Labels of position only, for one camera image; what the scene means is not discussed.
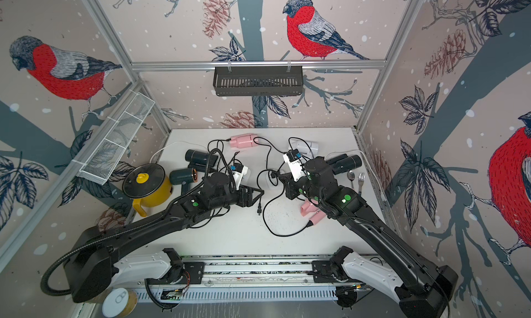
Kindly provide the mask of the white folding hair dryer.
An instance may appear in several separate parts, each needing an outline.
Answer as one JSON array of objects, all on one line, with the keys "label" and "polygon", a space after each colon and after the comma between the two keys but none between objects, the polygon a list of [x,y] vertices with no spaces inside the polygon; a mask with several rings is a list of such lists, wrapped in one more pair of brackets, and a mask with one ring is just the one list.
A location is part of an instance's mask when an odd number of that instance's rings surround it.
[{"label": "white folding hair dryer", "polygon": [[319,145],[316,142],[307,142],[301,139],[290,140],[292,149],[297,149],[301,154],[314,158],[319,151]]}]

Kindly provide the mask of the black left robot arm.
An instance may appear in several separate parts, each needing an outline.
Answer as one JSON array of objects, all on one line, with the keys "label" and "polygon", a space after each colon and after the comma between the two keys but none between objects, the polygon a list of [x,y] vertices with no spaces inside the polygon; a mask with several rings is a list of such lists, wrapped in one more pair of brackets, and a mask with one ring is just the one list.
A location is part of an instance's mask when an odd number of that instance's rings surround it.
[{"label": "black left robot arm", "polygon": [[215,172],[150,217],[106,232],[96,226],[86,229],[73,248],[44,272],[41,291],[52,297],[70,295],[75,303],[88,301],[111,285],[119,273],[117,263],[128,254],[210,218],[212,210],[251,207],[263,195],[262,189],[236,187],[233,176]]}]

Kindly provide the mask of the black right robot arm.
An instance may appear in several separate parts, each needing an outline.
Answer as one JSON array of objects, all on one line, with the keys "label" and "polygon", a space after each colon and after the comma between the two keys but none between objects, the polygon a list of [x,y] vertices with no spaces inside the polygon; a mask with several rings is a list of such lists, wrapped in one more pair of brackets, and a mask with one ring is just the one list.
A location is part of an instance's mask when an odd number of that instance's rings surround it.
[{"label": "black right robot arm", "polygon": [[322,157],[302,163],[293,152],[284,155],[290,172],[280,174],[286,197],[302,195],[321,212],[350,229],[385,262],[380,265],[342,246],[330,258],[329,278],[358,280],[385,294],[406,317],[449,317],[458,276],[448,265],[438,266],[406,244],[378,217],[354,189],[339,185]]}]

